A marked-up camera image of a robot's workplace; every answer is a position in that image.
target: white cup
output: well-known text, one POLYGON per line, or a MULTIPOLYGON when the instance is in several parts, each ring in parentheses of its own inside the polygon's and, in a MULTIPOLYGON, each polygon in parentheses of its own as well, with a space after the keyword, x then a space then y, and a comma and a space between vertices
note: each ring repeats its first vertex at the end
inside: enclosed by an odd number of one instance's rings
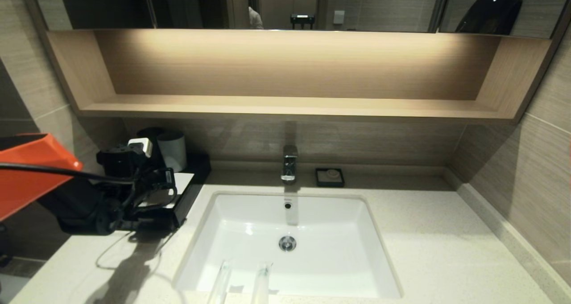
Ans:
POLYGON ((157 136, 157 143, 168 168, 173 168, 176 173, 186 168, 186 146, 183 133, 166 131, 157 136))

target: white quartz countertop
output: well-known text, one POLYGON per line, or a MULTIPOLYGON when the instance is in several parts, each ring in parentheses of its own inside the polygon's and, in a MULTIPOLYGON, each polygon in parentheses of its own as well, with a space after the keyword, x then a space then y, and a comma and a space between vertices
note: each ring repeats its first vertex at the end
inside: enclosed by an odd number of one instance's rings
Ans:
MULTIPOLYGON (((272 304, 547 304, 551 303, 508 249, 460 196, 438 177, 345 174, 346 188, 314 188, 301 176, 298 194, 358 195, 371 207, 402 290, 398 300, 269 297, 272 304)), ((187 222, 155 254, 156 243, 133 233, 73 236, 41 268, 13 304, 201 304, 207 292, 173 289, 192 236, 218 192, 284 192, 279 173, 210 174, 187 222)), ((229 293, 227 304, 249 304, 250 294, 229 293)))

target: bathroom sink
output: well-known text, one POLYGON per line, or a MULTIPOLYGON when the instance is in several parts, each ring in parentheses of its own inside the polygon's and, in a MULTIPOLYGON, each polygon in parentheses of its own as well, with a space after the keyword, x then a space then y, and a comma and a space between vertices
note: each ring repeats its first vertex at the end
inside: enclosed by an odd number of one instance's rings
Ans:
POLYGON ((401 297, 358 198, 213 196, 175 287, 209 292, 225 260, 232 263, 229 292, 252 292, 259 263, 272 262, 270 294, 401 297))

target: light switch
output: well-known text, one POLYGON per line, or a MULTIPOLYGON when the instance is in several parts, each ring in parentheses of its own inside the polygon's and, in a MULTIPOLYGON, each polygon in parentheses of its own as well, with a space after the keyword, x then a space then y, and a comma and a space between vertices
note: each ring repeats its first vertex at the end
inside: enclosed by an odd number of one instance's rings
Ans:
POLYGON ((343 24, 343 21, 345 21, 345 11, 335 10, 335 14, 333 15, 333 24, 343 24))

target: soap dish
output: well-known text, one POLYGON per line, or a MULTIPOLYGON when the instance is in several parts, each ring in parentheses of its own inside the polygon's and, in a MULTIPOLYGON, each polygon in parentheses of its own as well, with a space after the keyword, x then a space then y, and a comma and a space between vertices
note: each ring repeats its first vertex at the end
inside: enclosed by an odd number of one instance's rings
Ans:
POLYGON ((318 187, 344 187, 345 179, 339 168, 316 168, 315 178, 318 187))

